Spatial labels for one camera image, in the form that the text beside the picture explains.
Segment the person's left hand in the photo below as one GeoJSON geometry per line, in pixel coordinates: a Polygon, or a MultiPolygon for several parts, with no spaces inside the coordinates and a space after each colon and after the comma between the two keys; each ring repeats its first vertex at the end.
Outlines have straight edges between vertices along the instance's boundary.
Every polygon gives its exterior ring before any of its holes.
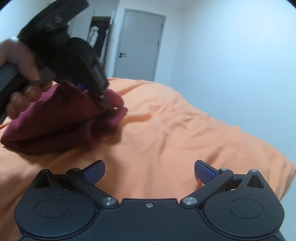
{"type": "MultiPolygon", "coordinates": [[[[41,79],[34,53],[18,38],[1,42],[1,66],[7,62],[17,66],[19,73],[29,81],[41,79]]],[[[38,101],[42,93],[48,91],[51,86],[52,80],[48,80],[40,86],[31,84],[21,92],[14,92],[6,105],[7,115],[12,120],[17,119],[20,113],[28,109],[30,103],[38,101]]]]}

